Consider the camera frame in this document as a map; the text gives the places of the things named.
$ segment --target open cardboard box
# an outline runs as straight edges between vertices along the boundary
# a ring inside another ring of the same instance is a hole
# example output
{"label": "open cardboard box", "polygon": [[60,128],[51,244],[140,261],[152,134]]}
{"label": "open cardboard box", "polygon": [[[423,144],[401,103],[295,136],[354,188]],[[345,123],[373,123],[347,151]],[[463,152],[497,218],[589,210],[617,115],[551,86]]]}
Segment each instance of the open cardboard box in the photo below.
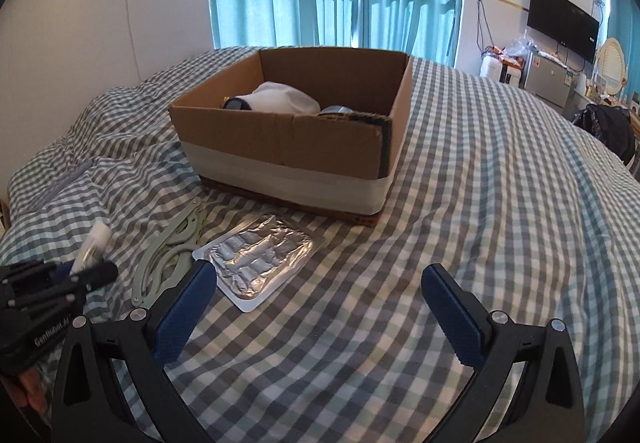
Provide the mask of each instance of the open cardboard box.
{"label": "open cardboard box", "polygon": [[[309,116],[224,110],[264,81],[293,86],[322,109]],[[359,224],[375,224],[393,181],[412,96],[411,57],[397,51],[285,48],[256,52],[169,107],[203,183]]]}

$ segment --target silver foil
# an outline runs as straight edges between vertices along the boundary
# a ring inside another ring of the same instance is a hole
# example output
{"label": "silver foil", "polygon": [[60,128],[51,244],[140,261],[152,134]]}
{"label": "silver foil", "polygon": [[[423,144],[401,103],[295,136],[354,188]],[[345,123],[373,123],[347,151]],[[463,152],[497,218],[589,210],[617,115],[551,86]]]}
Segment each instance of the silver foil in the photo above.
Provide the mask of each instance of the silver foil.
{"label": "silver foil", "polygon": [[236,296],[253,299],[274,277],[300,269],[317,248],[311,234],[268,214],[208,243],[204,259]]}

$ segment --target bed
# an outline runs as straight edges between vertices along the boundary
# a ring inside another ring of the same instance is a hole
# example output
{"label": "bed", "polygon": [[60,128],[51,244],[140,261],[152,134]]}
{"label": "bed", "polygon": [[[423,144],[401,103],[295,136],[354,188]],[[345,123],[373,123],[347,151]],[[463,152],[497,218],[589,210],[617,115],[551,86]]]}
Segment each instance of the bed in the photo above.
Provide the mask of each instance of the bed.
{"label": "bed", "polygon": [[[0,263],[69,260],[101,218],[120,276],[88,297],[85,312],[121,318],[144,249],[193,197],[206,203],[202,244],[260,210],[202,187],[166,112],[253,51],[208,52],[97,97],[11,180]],[[279,213],[321,233],[324,246],[252,313],[216,291],[166,367],[220,443],[422,441],[470,376],[420,294],[433,262],[490,311],[534,325],[565,320],[588,441],[640,379],[640,185],[596,139],[523,91],[416,59],[408,132],[378,226]],[[50,384],[58,356],[42,363]],[[126,369],[118,376],[139,425],[157,436]],[[497,428],[517,378],[516,369],[483,435]]]}

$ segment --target television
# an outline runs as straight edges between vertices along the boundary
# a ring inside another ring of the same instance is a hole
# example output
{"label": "television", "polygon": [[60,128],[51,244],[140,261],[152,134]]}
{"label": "television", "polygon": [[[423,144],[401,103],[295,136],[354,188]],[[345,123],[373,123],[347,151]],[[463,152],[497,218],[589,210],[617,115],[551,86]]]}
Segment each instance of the television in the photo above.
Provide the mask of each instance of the television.
{"label": "television", "polygon": [[530,0],[527,26],[593,63],[600,24],[567,0]]}

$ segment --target human hand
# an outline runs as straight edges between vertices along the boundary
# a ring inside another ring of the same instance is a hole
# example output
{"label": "human hand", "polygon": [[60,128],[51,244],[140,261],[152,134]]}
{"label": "human hand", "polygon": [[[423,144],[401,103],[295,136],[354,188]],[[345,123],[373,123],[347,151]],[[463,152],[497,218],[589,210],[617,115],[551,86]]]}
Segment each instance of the human hand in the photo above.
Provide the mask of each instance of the human hand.
{"label": "human hand", "polygon": [[23,372],[15,380],[0,376],[0,381],[18,407],[30,406],[39,414],[47,411],[47,400],[42,390],[40,373],[35,367]]}

